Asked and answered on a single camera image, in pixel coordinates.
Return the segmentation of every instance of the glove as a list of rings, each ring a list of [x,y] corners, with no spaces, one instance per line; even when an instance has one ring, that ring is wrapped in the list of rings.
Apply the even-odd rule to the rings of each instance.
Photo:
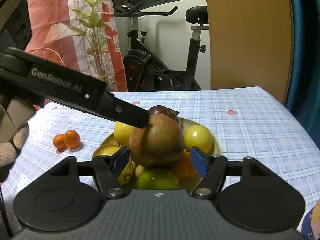
[[[7,179],[19,156],[29,134],[27,121],[35,113],[32,104],[0,94],[0,182]]]

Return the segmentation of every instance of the small orange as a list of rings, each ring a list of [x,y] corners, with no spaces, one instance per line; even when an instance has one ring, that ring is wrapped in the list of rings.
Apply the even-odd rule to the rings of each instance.
[[[70,149],[75,149],[80,145],[80,135],[75,130],[68,130],[64,134],[64,143]]]
[[[64,134],[59,133],[52,140],[53,146],[56,147],[58,150],[63,150],[66,147],[63,137]]]
[[[180,181],[191,179],[197,174],[197,171],[190,161],[190,152],[182,153],[180,158],[171,166],[170,170]]]

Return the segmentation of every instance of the tablecloth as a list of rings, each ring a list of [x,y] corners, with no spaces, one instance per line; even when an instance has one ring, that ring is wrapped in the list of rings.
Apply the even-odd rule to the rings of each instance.
[[[217,137],[228,159],[241,161],[244,156],[253,156],[295,187],[306,201],[306,212],[320,198],[319,149],[285,107],[259,87],[127,92],[115,96],[145,109],[164,105],[180,111],[180,117],[203,124]],[[67,156],[90,160],[94,150],[113,132],[114,122],[52,102],[38,111],[29,127],[29,138],[2,186],[14,232],[20,229],[12,208],[16,194]],[[83,146],[57,155],[52,138],[69,129],[80,134]],[[93,185],[90,177],[81,181]],[[227,178],[225,186],[237,181],[237,177]]]

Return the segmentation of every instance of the fruit bowl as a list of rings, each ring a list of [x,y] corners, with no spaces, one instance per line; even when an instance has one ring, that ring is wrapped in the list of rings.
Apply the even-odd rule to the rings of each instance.
[[[186,118],[181,118],[181,117],[178,117],[178,123],[179,123],[179,126],[181,127],[182,131],[185,132],[190,126],[193,126],[193,125],[197,125],[199,123],[193,121],[193,120],[189,120],[189,119],[186,119]],[[118,145],[118,143],[116,142],[115,138],[114,138],[114,135],[113,133],[110,134],[102,143],[101,145],[99,146],[102,147],[104,145]],[[220,145],[219,145],[219,142],[217,140],[217,138],[213,135],[213,144],[212,144],[212,148],[210,149],[209,151],[209,154],[210,155],[213,155],[213,154],[219,154],[219,155],[222,155],[221,154],[221,148],[220,148]],[[132,177],[131,181],[128,182],[127,184],[124,184],[122,185],[122,187],[124,189],[132,189],[132,188],[137,188],[136,186],[136,180],[137,178],[135,176]],[[201,178],[196,175],[194,177],[192,177],[191,179],[188,179],[188,180],[185,180],[185,181],[180,181],[179,183],[179,187],[180,188],[185,188],[186,190],[188,190],[188,192],[192,192],[193,189],[198,185],[198,183],[201,181]]]

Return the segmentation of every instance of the white wall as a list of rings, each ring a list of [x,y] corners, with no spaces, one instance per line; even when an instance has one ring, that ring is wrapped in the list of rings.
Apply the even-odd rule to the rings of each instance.
[[[191,26],[185,18],[186,11],[194,6],[206,5],[206,0],[181,0],[157,5],[143,11],[168,12],[179,9],[171,16],[146,16],[139,18],[139,31],[146,30],[146,44],[171,70],[185,70],[187,66]],[[116,18],[122,56],[128,51],[127,18]],[[202,90],[210,89],[210,39],[209,31],[201,32],[201,44],[206,53],[199,53],[196,80]]]

